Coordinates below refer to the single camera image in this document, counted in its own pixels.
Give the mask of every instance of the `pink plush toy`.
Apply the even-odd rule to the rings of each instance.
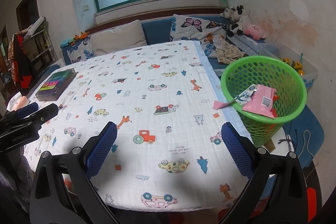
[[[266,38],[265,32],[258,25],[246,25],[247,29],[244,30],[244,34],[252,36],[254,40],[260,40]]]

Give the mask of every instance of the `box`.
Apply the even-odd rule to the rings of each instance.
[[[74,69],[55,72],[38,90],[36,98],[40,102],[57,101],[75,77],[76,72]]]
[[[285,45],[274,43],[259,43],[259,55],[269,56],[277,59],[289,58],[292,61],[300,61],[300,55],[291,50]],[[319,71],[310,64],[304,57],[302,59],[302,66],[305,75],[302,75],[303,82],[306,88],[310,88],[317,79]]]

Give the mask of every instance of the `pink package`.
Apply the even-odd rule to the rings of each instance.
[[[273,107],[273,96],[276,89],[264,85],[257,85],[257,91],[254,92],[252,100],[247,102],[242,110],[263,115],[274,119],[271,109]]]

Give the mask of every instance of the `white quilt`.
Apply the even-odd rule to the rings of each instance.
[[[247,179],[218,132],[230,121],[241,135],[250,135],[232,107],[212,109],[214,100],[226,100],[199,42],[114,52],[57,71],[69,68],[78,74],[54,102],[58,116],[25,147],[32,170],[41,152],[68,153],[112,121],[117,140],[91,179],[107,204],[190,211],[222,207],[239,196]],[[73,190],[68,178],[65,182]]]

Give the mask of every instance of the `pink paper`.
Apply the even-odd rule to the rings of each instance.
[[[215,109],[215,110],[218,110],[218,109],[221,109],[221,108],[223,108],[223,107],[225,107],[226,106],[226,104],[225,103],[222,103],[222,102],[219,102],[219,101],[214,101],[213,102],[213,109]]]

